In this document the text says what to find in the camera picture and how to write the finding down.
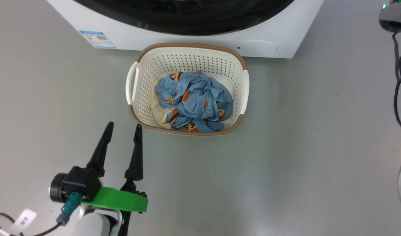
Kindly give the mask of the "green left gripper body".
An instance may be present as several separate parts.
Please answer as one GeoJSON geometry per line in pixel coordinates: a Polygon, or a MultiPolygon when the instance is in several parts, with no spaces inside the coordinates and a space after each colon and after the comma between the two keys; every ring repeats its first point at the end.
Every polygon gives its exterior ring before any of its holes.
{"type": "Polygon", "coordinates": [[[134,182],[126,182],[121,189],[112,187],[81,187],[82,203],[125,212],[146,212],[148,198],[144,192],[136,190],[134,182]]]}

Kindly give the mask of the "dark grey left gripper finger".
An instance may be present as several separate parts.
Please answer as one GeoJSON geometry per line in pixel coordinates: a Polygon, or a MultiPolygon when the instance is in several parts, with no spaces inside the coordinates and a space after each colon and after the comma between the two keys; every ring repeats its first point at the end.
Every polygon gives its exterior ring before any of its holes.
{"type": "Polygon", "coordinates": [[[90,161],[86,168],[96,171],[98,177],[103,177],[105,174],[104,163],[107,153],[107,147],[112,139],[114,122],[108,122],[100,141],[98,142],[90,161]]]}
{"type": "Polygon", "coordinates": [[[142,125],[136,126],[134,134],[134,149],[128,169],[125,172],[127,182],[140,181],[143,179],[143,131],[142,125]]]}

